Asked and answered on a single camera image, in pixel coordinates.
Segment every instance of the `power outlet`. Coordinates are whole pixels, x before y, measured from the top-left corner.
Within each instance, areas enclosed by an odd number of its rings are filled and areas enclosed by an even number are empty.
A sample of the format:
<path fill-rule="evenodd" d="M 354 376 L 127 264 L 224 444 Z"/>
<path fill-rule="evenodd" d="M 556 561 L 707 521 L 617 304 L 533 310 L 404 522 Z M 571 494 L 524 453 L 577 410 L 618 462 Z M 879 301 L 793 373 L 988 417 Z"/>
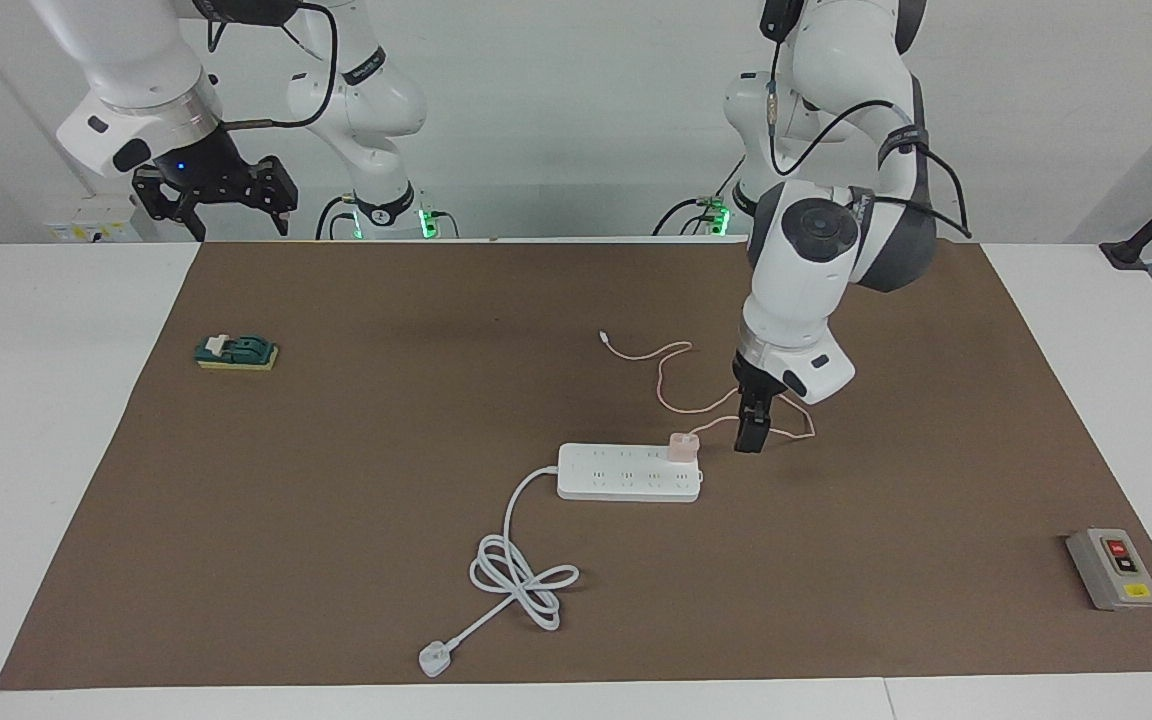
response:
<path fill-rule="evenodd" d="M 558 495 L 563 500 L 695 502 L 699 462 L 670 462 L 659 445 L 586 445 L 558 450 Z"/>

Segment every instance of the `white power cord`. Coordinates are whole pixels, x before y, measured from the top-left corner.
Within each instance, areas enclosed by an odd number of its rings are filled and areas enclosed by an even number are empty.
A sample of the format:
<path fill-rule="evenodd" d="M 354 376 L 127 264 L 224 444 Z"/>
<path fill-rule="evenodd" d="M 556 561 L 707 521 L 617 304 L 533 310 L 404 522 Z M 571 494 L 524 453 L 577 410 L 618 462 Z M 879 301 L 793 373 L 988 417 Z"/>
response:
<path fill-rule="evenodd" d="M 479 553 L 470 562 L 470 582 L 480 591 L 493 594 L 507 596 L 498 602 L 492 611 L 486 611 L 482 617 L 477 619 L 465 630 L 456 637 L 442 642 L 429 643 L 420 651 L 420 669 L 431 679 L 435 679 L 447 670 L 452 665 L 452 651 L 461 646 L 461 643 L 470 637 L 470 634 L 485 626 L 488 620 L 495 617 L 500 611 L 506 609 L 509 602 L 517 602 L 526 615 L 543 630 L 558 629 L 558 594 L 563 588 L 570 588 L 576 579 L 579 579 L 579 569 L 575 564 L 556 564 L 544 573 L 535 574 L 531 566 L 526 564 L 526 558 L 522 556 L 522 551 L 516 544 L 509 541 L 509 520 L 513 518 L 513 506 L 518 501 L 522 491 L 531 480 L 544 475 L 558 475 L 556 467 L 541 468 L 526 476 L 518 483 L 518 486 L 509 497 L 509 505 L 503 510 L 503 526 L 500 535 L 490 535 L 479 541 Z M 566 577 L 556 579 L 558 575 L 566 574 Z"/>

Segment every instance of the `white backdrop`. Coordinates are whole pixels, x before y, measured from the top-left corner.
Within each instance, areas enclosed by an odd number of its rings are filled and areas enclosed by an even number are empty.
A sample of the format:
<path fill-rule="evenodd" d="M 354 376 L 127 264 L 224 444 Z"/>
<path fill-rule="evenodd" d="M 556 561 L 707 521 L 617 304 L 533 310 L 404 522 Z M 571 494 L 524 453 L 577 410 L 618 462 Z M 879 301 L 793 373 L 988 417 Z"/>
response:
<path fill-rule="evenodd" d="M 414 179 L 476 236 L 650 232 L 740 157 L 723 89 L 771 44 L 758 3 L 733 5 L 371 0 L 392 61 L 430 99 L 429 126 L 401 141 Z M 205 54 L 200 21 L 184 29 Z M 982 241 L 1069 240 L 1152 146 L 1152 0 L 929 0 L 908 61 Z M 205 63 L 230 118 L 287 118 L 285 82 L 306 56 L 278 31 L 230 28 Z M 44 238 L 47 211 L 83 195 L 126 195 L 51 139 L 84 90 L 24 0 L 0 0 L 0 242 Z M 248 160 L 285 159 L 302 191 L 293 234 L 310 234 L 346 190 L 338 159 L 308 132 L 241 135 Z M 829 174 L 864 182 L 873 151 L 849 145 Z M 952 210 L 946 184 L 935 196 Z M 273 234 L 250 211 L 204 219 L 214 238 Z"/>

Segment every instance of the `pink cable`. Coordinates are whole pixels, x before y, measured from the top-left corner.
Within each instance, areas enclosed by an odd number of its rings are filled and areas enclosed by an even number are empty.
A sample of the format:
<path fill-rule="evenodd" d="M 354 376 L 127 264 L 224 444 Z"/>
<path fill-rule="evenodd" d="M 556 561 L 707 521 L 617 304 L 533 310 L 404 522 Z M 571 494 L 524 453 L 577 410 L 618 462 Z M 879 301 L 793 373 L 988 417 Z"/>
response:
<path fill-rule="evenodd" d="M 740 389 L 740 387 L 733 387 L 730 391 L 727 392 L 727 395 L 719 397 L 713 406 L 703 407 L 703 409 L 700 410 L 681 410 L 675 406 L 669 406 L 669 402 L 666 400 L 666 397 L 664 397 L 664 364 L 666 364 L 667 361 L 670 361 L 672 357 L 677 357 L 679 355 L 684 355 L 685 353 L 690 353 L 692 348 L 695 348 L 695 344 L 692 344 L 691 341 L 680 340 L 677 342 L 670 342 L 667 346 L 660 347 L 659 350 L 654 353 L 649 353 L 646 355 L 626 355 L 620 350 L 617 350 L 616 347 L 612 346 L 612 338 L 608 338 L 607 332 L 599 331 L 598 336 L 599 340 L 602 341 L 602 344 L 607 346 L 608 350 L 612 351 L 612 355 L 616 355 L 617 357 L 620 357 L 620 359 L 630 361 L 631 363 L 641 363 L 641 361 L 651 361 L 654 357 L 659 356 L 660 354 L 673 350 L 673 353 L 669 353 L 668 355 L 660 357 L 659 363 L 657 363 L 657 400 L 660 402 L 660 406 L 664 406 L 664 409 L 669 410 L 672 414 L 677 414 L 677 415 L 710 414 L 710 411 L 718 409 L 718 407 L 721 406 L 723 402 L 732 400 L 732 396 L 736 395 L 736 392 Z M 786 430 L 778 430 L 778 429 L 772 429 L 771 432 L 791 439 L 813 438 L 814 422 L 812 420 L 812 414 L 809 414 L 805 407 L 797 404 L 797 402 L 791 401 L 789 397 L 786 397 L 783 395 L 778 395 L 778 397 L 781 397 L 781 400 L 787 402 L 787 404 L 790 404 L 791 407 L 794 407 L 795 410 L 799 411 L 799 414 L 803 414 L 803 418 L 806 419 L 808 423 L 808 432 L 805 434 L 794 434 L 790 432 L 786 432 Z M 726 423 L 727 420 L 740 420 L 740 418 L 737 418 L 737 416 L 735 415 L 726 415 L 723 416 L 723 418 L 718 418 L 717 420 L 712 420 L 712 423 L 691 430 L 691 434 L 704 432 L 704 430 L 712 429 L 714 427 L 714 425 L 718 425 L 719 423 Z"/>

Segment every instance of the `switch box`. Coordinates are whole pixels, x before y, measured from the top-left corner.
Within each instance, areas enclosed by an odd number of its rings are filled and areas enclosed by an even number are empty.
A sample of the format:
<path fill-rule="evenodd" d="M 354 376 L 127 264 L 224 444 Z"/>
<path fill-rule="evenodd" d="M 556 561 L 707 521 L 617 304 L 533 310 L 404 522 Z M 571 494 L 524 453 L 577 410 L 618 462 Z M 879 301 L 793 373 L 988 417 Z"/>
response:
<path fill-rule="evenodd" d="M 662 445 L 558 448 L 558 497 L 613 502 L 695 502 L 704 475 L 698 460 L 670 462 Z"/>
<path fill-rule="evenodd" d="M 1091 528 L 1064 538 L 1064 545 L 1098 609 L 1152 606 L 1152 578 L 1126 530 Z"/>

